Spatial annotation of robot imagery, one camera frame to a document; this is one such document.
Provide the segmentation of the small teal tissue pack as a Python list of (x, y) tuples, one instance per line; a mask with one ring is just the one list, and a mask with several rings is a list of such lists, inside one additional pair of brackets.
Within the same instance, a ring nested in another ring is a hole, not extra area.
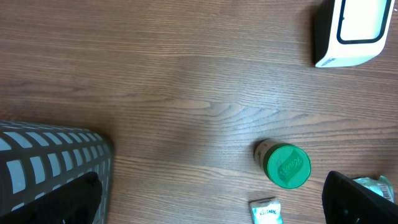
[(276, 197), (249, 202), (253, 224), (283, 224), (281, 204)]

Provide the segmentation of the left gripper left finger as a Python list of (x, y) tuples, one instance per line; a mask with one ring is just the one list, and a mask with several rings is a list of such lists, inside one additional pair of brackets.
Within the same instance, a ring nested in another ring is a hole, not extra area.
[(103, 193), (96, 172), (88, 172), (1, 217), (2, 224), (92, 224)]

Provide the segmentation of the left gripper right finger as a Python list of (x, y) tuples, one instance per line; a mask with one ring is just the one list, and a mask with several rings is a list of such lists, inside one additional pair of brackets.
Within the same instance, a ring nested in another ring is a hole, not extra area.
[(327, 224), (397, 224), (397, 204), (337, 172), (329, 172), (322, 192)]

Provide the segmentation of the green lid clear jar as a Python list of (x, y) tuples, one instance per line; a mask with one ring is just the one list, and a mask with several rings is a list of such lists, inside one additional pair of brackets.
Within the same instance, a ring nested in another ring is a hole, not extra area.
[(283, 189), (301, 187), (312, 172), (310, 157), (303, 149), (272, 138), (257, 145), (254, 160), (267, 178)]

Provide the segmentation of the teal snack packet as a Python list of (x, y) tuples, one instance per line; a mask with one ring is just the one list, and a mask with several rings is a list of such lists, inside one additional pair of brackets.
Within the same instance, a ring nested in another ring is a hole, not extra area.
[(394, 203), (394, 189), (387, 177), (381, 175), (378, 180), (362, 177), (354, 179), (354, 181)]

